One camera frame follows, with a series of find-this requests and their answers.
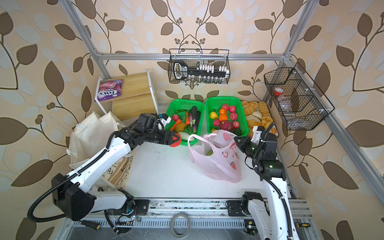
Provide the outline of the green vegetable basket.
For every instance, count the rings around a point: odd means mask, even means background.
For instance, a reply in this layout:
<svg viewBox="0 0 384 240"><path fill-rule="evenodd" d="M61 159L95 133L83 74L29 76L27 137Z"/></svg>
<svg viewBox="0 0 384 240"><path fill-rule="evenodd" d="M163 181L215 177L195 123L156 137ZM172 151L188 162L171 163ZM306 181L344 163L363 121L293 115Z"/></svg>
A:
<svg viewBox="0 0 384 240"><path fill-rule="evenodd" d="M205 111L205 106L202 102L198 101L192 101L192 100L174 100L170 103L168 110L166 114L172 118L174 114L177 114L180 117L180 120L182 123L186 123L187 127L185 128L184 132L192 135L194 134L191 130L192 128L190 127L189 123L189 110L193 107L196 106L198 110L201 112L201 118L200 118L200 124L198 131L195 135L201 135L201 129L203 125L203 116L204 116L204 111ZM170 130L171 127L174 125L175 121L173 119L171 122L166 126L166 130ZM187 146L188 141L181 141L182 146Z"/></svg>

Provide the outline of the black white tool set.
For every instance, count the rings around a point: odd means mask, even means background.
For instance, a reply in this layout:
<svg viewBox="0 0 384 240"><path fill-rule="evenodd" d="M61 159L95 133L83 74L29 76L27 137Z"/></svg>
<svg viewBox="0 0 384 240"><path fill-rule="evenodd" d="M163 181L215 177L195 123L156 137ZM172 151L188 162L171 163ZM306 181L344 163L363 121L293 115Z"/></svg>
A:
<svg viewBox="0 0 384 240"><path fill-rule="evenodd" d="M187 64L185 61L175 61L170 68L171 73L177 80L187 80L197 77L198 80L220 80L229 79L231 72L227 66L208 64Z"/></svg>

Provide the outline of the yellow lemon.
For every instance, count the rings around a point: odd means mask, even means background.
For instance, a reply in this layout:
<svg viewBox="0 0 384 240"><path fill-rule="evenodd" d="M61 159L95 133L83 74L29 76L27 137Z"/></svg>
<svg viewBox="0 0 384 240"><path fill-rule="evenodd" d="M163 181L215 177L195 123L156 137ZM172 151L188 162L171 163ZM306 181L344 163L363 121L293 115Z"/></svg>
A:
<svg viewBox="0 0 384 240"><path fill-rule="evenodd" d="M215 120L215 119L217 119L219 116L218 116L218 114L217 114L216 112L210 112L209 117L210 117L210 119Z"/></svg>

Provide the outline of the purple fox's candy bag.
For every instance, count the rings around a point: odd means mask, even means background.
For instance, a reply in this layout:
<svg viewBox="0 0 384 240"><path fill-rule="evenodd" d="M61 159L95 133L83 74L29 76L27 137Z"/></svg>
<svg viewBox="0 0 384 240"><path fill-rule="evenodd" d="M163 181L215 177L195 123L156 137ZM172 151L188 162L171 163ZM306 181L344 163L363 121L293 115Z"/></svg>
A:
<svg viewBox="0 0 384 240"><path fill-rule="evenodd" d="M123 79L100 81L97 100L102 102L121 96L123 82Z"/></svg>

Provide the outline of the red apple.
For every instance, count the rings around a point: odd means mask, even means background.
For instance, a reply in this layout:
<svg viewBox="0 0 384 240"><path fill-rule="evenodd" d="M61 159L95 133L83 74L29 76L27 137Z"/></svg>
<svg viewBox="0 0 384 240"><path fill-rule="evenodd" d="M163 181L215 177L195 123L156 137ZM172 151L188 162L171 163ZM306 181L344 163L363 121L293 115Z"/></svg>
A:
<svg viewBox="0 0 384 240"><path fill-rule="evenodd" d="M236 121L238 119L238 114L233 112L230 114L230 120L231 121Z"/></svg>

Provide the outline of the purple eggplant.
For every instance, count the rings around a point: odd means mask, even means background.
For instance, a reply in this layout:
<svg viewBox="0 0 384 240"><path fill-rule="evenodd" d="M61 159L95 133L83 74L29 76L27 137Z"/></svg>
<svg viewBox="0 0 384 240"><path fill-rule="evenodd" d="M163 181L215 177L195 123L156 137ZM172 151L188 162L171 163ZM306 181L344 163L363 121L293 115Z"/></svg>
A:
<svg viewBox="0 0 384 240"><path fill-rule="evenodd" d="M201 112L198 110L198 108L196 106L193 106L189 110L189 123L190 123L190 127L192 128L191 131L194 134L196 134L198 131L199 124L200 124L200 118L201 118Z"/></svg>

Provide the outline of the green fruit basket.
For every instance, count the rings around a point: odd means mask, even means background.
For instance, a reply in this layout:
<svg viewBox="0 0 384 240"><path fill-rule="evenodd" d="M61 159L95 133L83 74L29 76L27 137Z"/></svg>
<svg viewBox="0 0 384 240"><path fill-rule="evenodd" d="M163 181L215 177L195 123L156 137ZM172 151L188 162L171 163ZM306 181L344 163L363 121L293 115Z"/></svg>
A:
<svg viewBox="0 0 384 240"><path fill-rule="evenodd" d="M207 131L233 132L239 137L246 137L249 128L241 101L235 97L212 97L206 101Z"/></svg>

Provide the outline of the orange tangerine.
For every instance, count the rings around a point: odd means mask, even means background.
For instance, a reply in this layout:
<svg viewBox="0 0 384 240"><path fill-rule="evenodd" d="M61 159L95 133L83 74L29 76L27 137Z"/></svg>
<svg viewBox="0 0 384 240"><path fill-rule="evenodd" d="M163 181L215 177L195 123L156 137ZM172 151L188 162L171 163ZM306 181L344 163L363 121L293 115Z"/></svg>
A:
<svg viewBox="0 0 384 240"><path fill-rule="evenodd" d="M228 116L226 114L220 114L218 119L221 122L225 122L225 121L228 121Z"/></svg>

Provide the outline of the pink dragon fruit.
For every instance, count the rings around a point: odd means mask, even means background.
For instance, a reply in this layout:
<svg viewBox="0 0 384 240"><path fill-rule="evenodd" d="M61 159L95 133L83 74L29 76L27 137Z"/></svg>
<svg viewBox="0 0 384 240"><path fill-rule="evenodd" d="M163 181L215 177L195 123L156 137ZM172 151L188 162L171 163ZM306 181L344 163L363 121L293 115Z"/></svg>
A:
<svg viewBox="0 0 384 240"><path fill-rule="evenodd" d="M223 121L219 125L220 130L232 132L233 131L233 125L229 121Z"/></svg>

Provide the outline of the red tomato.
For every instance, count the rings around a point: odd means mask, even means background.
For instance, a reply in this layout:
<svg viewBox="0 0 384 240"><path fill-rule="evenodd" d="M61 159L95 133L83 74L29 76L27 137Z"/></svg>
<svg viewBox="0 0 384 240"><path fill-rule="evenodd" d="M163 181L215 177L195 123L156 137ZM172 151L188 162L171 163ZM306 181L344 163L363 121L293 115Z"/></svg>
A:
<svg viewBox="0 0 384 240"><path fill-rule="evenodd" d="M182 141L181 136L178 133L172 132L169 146L172 148L178 147L181 144L181 141Z"/></svg>

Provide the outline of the white wooden shelf rack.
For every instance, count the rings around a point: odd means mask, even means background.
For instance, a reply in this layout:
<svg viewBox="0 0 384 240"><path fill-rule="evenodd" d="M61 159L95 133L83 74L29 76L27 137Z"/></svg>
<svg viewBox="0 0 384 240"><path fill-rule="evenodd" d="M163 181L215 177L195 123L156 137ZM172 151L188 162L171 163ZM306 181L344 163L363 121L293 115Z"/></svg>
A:
<svg viewBox="0 0 384 240"><path fill-rule="evenodd" d="M149 71L116 78L116 80L123 81L121 95L106 101L99 101L99 88L104 80L98 79L94 100L104 114L108 113L103 107L104 103L112 104L112 114L121 121L138 117L142 113L160 113Z"/></svg>

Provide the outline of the yellow potato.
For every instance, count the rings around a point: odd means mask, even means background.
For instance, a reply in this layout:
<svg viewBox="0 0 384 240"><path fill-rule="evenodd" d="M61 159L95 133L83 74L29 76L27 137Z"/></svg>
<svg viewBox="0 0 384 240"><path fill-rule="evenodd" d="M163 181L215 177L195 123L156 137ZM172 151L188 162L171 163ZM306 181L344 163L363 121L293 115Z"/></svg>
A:
<svg viewBox="0 0 384 240"><path fill-rule="evenodd" d="M186 127L187 127L187 124L186 124L186 123L179 123L179 124L176 125L176 127L175 127L175 131L176 131L177 133L179 133L179 132L183 132L183 131L185 130Z"/></svg>

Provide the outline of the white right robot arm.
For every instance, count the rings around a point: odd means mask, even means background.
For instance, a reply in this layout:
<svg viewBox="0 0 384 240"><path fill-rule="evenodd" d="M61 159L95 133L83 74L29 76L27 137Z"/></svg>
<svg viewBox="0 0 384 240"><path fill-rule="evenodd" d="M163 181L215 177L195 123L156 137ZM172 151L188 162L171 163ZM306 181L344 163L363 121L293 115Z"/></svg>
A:
<svg viewBox="0 0 384 240"><path fill-rule="evenodd" d="M235 137L239 150L252 160L252 169L261 180L266 197L245 192L242 211L252 216L262 240L298 240L288 198L288 183L284 165L277 159L277 136L272 127L256 127L252 137Z"/></svg>

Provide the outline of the white cucumber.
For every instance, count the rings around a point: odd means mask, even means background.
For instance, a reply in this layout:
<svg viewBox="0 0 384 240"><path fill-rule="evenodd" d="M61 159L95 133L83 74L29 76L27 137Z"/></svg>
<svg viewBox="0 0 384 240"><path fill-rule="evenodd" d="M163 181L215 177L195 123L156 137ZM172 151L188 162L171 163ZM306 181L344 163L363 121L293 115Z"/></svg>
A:
<svg viewBox="0 0 384 240"><path fill-rule="evenodd" d="M183 141L188 141L188 140L194 141L195 140L195 137L191 137L191 135L186 133L186 132L179 132L178 134L180 135L180 137Z"/></svg>

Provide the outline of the pink plastic bag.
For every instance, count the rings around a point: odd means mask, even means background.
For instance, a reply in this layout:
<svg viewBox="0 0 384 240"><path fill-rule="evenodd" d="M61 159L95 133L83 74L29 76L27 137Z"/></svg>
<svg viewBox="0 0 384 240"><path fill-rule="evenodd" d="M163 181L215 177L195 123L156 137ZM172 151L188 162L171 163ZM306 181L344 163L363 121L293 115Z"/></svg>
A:
<svg viewBox="0 0 384 240"><path fill-rule="evenodd" d="M195 140L188 140L190 159L207 177L230 183L241 181L240 158L234 140L235 134L217 130L202 137L195 134L191 137L195 137ZM214 153L206 156L211 150Z"/></svg>

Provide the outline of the bread tray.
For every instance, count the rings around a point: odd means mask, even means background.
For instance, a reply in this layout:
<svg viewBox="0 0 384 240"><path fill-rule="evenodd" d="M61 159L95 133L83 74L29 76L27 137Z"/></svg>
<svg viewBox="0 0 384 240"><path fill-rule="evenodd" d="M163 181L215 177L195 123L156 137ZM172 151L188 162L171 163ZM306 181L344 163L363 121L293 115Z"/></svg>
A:
<svg viewBox="0 0 384 240"><path fill-rule="evenodd" d="M254 127L264 127L265 129L268 129L271 123L274 122L266 102L248 102L242 100L241 103L245 112L250 137L253 136Z"/></svg>

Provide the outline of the yellow handled screwdriver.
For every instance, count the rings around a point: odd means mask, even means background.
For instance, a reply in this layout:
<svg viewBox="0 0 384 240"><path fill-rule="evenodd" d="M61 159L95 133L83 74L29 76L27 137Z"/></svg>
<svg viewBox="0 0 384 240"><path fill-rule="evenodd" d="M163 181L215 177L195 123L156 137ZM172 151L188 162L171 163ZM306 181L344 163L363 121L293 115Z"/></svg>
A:
<svg viewBox="0 0 384 240"><path fill-rule="evenodd" d="M87 220L84 220L84 221L80 221L81 225L87 227L87 228L91 228L93 230L99 230L101 225L96 223L96 222L93 222L93 221L87 221Z"/></svg>

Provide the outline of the green cabbage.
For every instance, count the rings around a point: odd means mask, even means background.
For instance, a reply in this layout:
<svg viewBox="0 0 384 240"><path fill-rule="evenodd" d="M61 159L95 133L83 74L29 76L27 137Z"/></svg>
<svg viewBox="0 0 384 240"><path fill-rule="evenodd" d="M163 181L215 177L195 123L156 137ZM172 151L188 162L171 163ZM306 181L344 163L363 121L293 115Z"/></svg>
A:
<svg viewBox="0 0 384 240"><path fill-rule="evenodd" d="M214 151L209 151L207 154L206 154L206 156L211 156L212 154L214 153Z"/></svg>

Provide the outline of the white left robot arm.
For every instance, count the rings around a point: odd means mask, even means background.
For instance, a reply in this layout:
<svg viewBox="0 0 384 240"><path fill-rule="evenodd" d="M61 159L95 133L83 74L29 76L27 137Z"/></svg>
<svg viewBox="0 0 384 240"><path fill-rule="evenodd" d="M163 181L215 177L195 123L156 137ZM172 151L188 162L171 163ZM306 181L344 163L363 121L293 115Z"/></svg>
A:
<svg viewBox="0 0 384 240"><path fill-rule="evenodd" d="M181 136L172 130L166 130L171 120L167 114L141 114L128 127L112 132L106 146L87 162L65 176L57 174L52 179L52 188L31 205L27 218L35 223L61 218L79 221L90 213L125 208L131 198L127 191L98 192L92 191L92 187L115 162L145 142L179 146ZM54 205L63 214L46 218L34 216L36 207L49 195L53 196Z"/></svg>

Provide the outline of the orange carrot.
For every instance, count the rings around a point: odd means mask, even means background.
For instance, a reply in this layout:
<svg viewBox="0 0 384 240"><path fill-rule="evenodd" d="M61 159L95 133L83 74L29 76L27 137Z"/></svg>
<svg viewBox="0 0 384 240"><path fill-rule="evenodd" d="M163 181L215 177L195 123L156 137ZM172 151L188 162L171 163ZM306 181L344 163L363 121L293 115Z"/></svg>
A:
<svg viewBox="0 0 384 240"><path fill-rule="evenodd" d="M176 126L177 126L178 124L180 124L180 123L182 123L182 121L181 121L180 119L178 119L178 120L174 123L174 125L171 127L170 131L174 131L175 128L176 128Z"/></svg>

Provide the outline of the cream floral tote bag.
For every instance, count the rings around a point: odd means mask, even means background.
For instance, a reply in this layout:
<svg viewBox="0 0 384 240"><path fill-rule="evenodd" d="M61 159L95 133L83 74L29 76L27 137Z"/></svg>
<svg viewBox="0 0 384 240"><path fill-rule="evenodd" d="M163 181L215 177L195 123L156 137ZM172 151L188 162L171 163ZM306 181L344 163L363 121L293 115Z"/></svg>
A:
<svg viewBox="0 0 384 240"><path fill-rule="evenodd" d="M71 158L70 167L77 169L102 150L112 132L121 130L124 125L111 112L99 116L93 112L77 124L70 136L67 154ZM130 153L109 167L95 183L96 188L112 191L124 187L129 181L134 154Z"/></svg>

